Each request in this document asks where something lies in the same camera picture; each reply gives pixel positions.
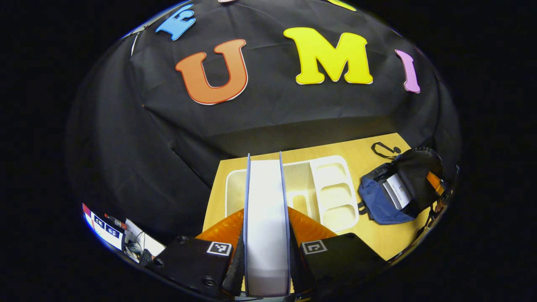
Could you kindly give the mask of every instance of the white plastic tray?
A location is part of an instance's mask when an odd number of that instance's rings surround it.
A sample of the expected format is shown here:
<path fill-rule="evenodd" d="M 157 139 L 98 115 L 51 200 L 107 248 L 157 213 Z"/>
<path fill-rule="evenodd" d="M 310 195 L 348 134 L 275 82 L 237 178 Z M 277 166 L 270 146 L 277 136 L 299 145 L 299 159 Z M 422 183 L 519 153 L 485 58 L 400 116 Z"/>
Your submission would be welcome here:
<path fill-rule="evenodd" d="M 353 227 L 358 222 L 356 192 L 343 157 L 320 157 L 283 166 L 288 206 L 333 232 Z M 245 187 L 246 169 L 228 174 L 226 217 L 244 208 Z"/>

